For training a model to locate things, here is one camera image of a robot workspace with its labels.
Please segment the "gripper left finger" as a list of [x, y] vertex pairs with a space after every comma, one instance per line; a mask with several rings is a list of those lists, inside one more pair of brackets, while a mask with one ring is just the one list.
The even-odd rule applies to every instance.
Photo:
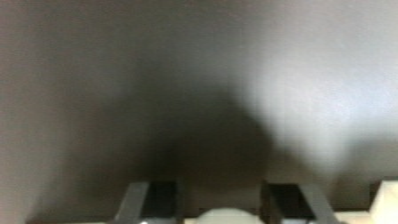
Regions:
[[179, 197], [173, 181], [131, 183], [113, 224], [180, 224]]

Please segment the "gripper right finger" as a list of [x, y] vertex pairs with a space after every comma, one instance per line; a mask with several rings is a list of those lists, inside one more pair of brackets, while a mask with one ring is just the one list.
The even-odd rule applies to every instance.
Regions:
[[260, 185], [260, 221], [264, 224], [339, 224], [323, 193], [312, 185]]

